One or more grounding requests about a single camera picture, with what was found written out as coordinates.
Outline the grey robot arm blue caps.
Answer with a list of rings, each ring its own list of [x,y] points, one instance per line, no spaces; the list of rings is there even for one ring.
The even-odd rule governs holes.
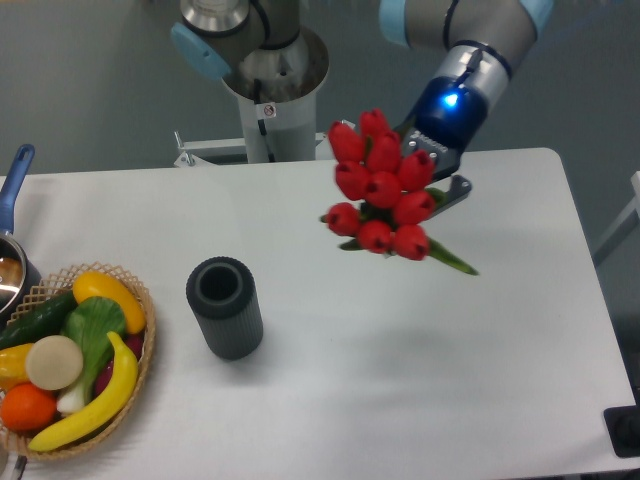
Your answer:
[[[554,9],[552,1],[383,1],[384,37],[446,55],[400,125],[403,150],[424,150],[435,180],[449,179],[436,197],[438,212],[471,192],[458,175],[462,154],[509,86]]]

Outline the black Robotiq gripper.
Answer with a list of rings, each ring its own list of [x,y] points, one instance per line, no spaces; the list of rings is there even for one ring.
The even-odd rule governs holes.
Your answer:
[[[404,128],[411,122],[403,131],[402,153],[424,150],[435,154],[433,180],[450,177],[459,169],[462,154],[487,115],[488,105],[480,93],[458,85],[452,78],[434,78],[401,125]],[[431,216],[460,203],[471,191],[472,183],[460,175],[450,177],[447,190],[428,187],[427,192],[435,200]]]

